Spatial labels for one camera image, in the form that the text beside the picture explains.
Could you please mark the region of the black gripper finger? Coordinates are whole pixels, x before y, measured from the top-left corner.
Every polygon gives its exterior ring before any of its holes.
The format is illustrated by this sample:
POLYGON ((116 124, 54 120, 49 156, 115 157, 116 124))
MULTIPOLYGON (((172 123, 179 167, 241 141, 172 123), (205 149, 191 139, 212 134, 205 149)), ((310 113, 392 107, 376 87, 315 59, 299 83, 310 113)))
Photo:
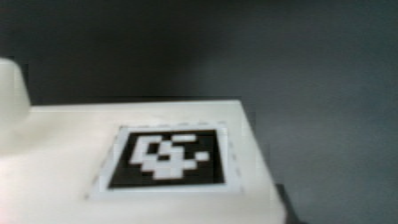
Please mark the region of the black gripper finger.
POLYGON ((298 218, 283 185, 276 184, 275 188, 276 188, 276 193, 278 193, 278 197, 280 197, 283 209, 285 209, 283 224, 307 224, 298 218))

